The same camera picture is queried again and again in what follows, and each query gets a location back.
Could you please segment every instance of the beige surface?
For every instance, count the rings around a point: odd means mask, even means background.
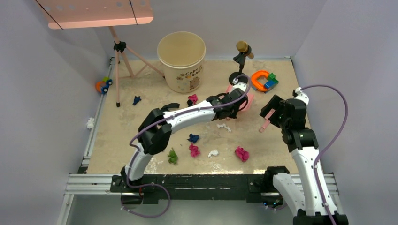
[[[161,68],[159,61],[153,64]],[[141,62],[132,61],[133,68],[140,68]],[[128,75],[123,62],[120,64],[121,76]],[[231,61],[206,61],[203,82],[192,93],[180,94],[172,91],[165,80],[147,68],[134,79],[122,79],[120,84],[120,108],[115,103],[115,85],[107,93],[105,105],[100,118],[99,128],[87,173],[118,174],[126,165],[135,149],[129,146],[130,139],[137,134],[137,128],[154,108],[177,102],[181,108],[187,106],[187,97],[196,93],[199,101],[210,95],[224,93],[227,89],[228,77],[238,70],[238,64]],[[291,173],[298,173],[286,145],[282,141],[280,129],[270,125],[263,133],[258,129],[264,122],[259,116],[260,109],[274,94],[282,98],[290,98],[291,92],[298,84],[290,60],[247,60],[244,73],[252,75],[258,70],[267,70],[276,74],[279,84],[269,93],[254,93],[251,108],[239,112],[236,120],[217,120],[197,124],[176,132],[171,136],[164,152],[155,155],[146,173],[157,174],[234,174],[263,173],[267,166],[285,165]],[[141,96],[142,101],[132,105],[134,96]],[[217,128],[217,123],[226,123],[232,132]],[[190,156],[187,138],[190,133],[200,135],[196,145],[201,154]],[[249,152],[249,159],[242,162],[236,155],[237,146]],[[167,153],[173,147],[179,157],[176,165],[169,164]],[[219,155],[208,158],[210,151],[217,149]]]

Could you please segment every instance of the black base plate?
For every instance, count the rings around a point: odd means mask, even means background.
[[[139,182],[160,184],[168,190],[171,199],[176,200],[243,200],[247,203],[262,203],[263,177],[263,174],[145,174]],[[125,187],[121,176],[115,175],[112,180],[115,185],[111,185],[110,192],[138,192],[138,188]],[[167,199],[166,192],[158,187],[149,186],[141,192],[145,196],[143,204],[157,204],[159,199]]]

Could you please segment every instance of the green toy block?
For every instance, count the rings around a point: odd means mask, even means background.
[[[172,163],[174,165],[177,163],[178,156],[173,148],[171,148],[171,151],[167,154],[167,157],[168,157],[168,163]]]
[[[271,79],[273,82],[275,82],[275,85],[277,85],[279,83],[279,81],[276,78],[272,78]]]
[[[274,73],[271,73],[268,75],[267,80],[273,80],[276,78],[276,75]]]

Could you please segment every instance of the pink crumpled cloth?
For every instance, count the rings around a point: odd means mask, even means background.
[[[191,100],[194,105],[196,105],[196,102],[198,101],[198,96],[196,96],[196,94],[193,94],[191,96],[188,96],[188,99]]]
[[[238,146],[235,150],[235,154],[242,160],[242,162],[246,162],[246,160],[249,158],[249,152],[245,151],[240,146]]]
[[[191,145],[189,146],[189,150],[191,150],[192,157],[196,157],[200,154],[199,148],[193,145],[193,143],[191,143]]]

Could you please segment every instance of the pink handle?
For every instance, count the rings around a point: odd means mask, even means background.
[[[264,117],[265,121],[262,124],[262,126],[259,129],[259,132],[262,133],[264,132],[264,130],[268,127],[268,125],[271,123],[271,121],[269,121],[268,119],[272,116],[272,114],[274,114],[275,109],[271,109],[268,114]]]
[[[260,127],[259,131],[260,133],[264,132],[264,130],[268,127],[268,125],[271,123],[271,121],[269,120],[265,120],[265,122],[262,124],[262,126]]]

